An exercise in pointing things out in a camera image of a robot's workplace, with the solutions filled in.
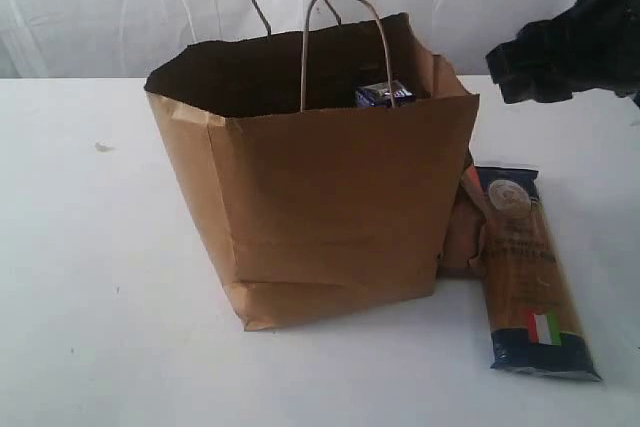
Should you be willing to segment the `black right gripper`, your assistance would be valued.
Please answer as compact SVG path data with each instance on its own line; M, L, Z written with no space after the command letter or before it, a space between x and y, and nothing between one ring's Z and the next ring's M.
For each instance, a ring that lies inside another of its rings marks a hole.
M576 0L485 57L506 104L563 102L600 88L639 89L639 0Z

